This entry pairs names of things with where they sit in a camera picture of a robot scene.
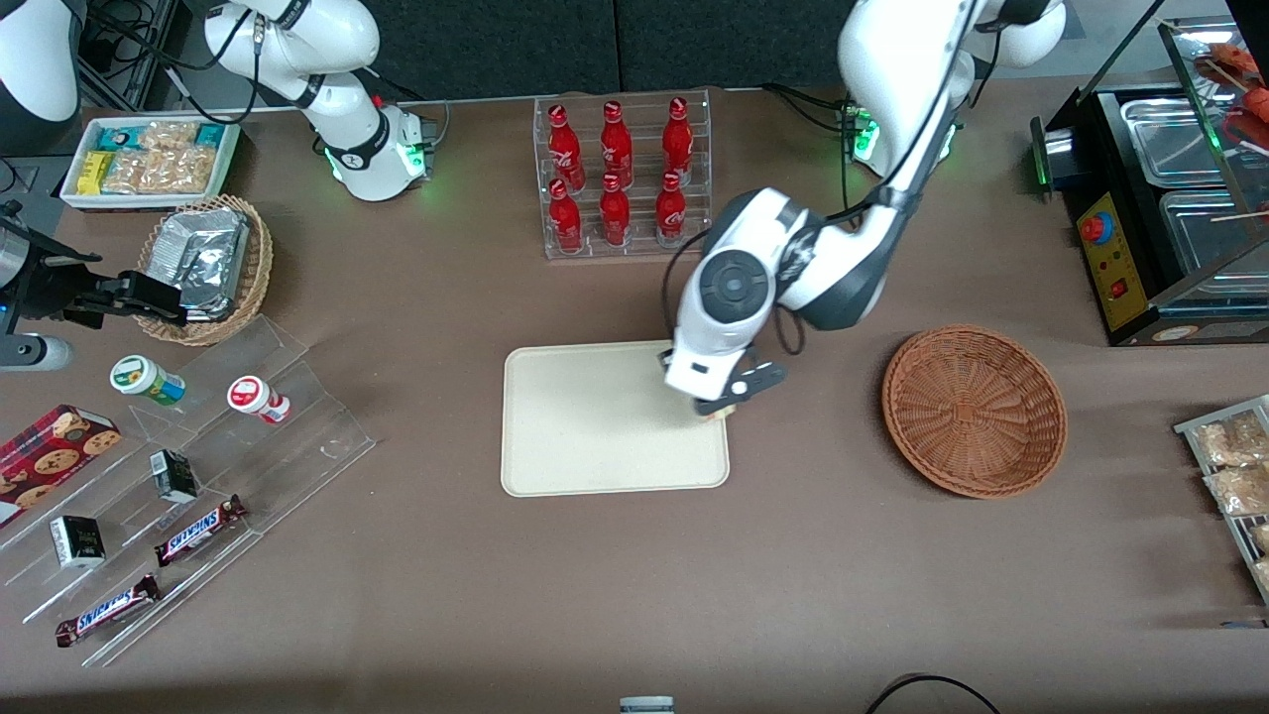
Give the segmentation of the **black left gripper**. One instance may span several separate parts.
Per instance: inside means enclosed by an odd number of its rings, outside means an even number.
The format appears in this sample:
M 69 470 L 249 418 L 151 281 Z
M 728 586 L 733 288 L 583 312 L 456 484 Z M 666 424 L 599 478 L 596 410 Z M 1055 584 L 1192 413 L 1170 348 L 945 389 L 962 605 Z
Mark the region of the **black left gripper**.
M 726 417 L 753 394 L 783 383 L 787 375 L 787 367 L 764 360 L 758 347 L 747 347 L 733 369 L 733 389 L 712 401 L 694 398 L 693 410 L 698 417 Z

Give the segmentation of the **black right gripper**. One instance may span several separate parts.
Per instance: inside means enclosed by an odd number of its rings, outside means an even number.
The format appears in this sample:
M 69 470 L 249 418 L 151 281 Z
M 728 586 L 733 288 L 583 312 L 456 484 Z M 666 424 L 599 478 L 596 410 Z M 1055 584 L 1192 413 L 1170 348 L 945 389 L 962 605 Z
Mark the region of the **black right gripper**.
M 4 223 L 3 328 L 14 330 L 20 320 L 53 320 L 99 330 L 108 315 L 187 325 L 178 288 L 135 270 L 98 280 L 88 264 L 99 261 L 99 254 L 77 252 L 23 223 Z M 95 287 L 110 301 L 82 297 Z

